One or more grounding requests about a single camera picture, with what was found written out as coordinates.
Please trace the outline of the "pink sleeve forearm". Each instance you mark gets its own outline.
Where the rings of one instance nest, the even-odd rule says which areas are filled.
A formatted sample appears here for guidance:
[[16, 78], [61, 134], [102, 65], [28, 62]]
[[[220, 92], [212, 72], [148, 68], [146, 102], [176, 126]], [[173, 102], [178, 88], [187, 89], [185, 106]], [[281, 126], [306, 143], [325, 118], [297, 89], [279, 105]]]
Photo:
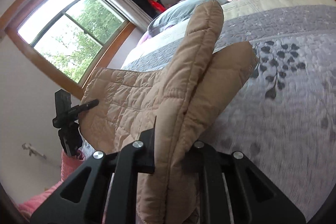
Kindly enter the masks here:
[[60, 181], [57, 182], [54, 186], [50, 187], [49, 189], [45, 190], [41, 194], [31, 197], [28, 201], [21, 203], [17, 206], [18, 210], [21, 212], [25, 218], [30, 219], [32, 214], [35, 210], [49, 196], [59, 187], [61, 184], [86, 160], [86, 157], [82, 150], [77, 151], [76, 156], [67, 156], [67, 154], [63, 151], [62, 152], [62, 165], [61, 165], [61, 172], [60, 172]]

